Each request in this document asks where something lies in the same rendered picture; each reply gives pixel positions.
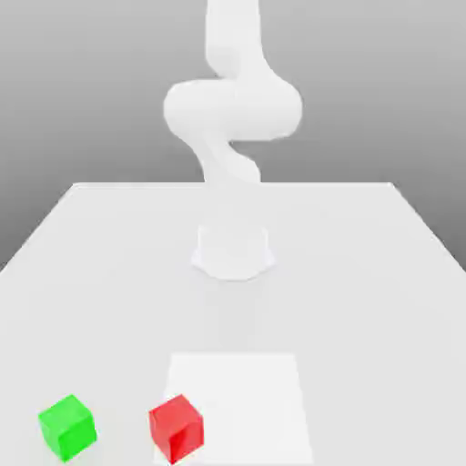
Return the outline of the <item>small red cube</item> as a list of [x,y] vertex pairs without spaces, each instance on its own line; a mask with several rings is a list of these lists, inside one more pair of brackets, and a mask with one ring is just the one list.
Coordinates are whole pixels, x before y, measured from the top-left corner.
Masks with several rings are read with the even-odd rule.
[[204,418],[179,394],[148,412],[151,438],[170,465],[204,445]]

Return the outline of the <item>small green cube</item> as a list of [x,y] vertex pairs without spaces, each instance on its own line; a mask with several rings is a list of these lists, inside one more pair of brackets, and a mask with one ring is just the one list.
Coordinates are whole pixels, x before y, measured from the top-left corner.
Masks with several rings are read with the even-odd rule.
[[97,440],[94,416],[74,394],[41,411],[37,418],[46,445],[60,461],[73,459]]

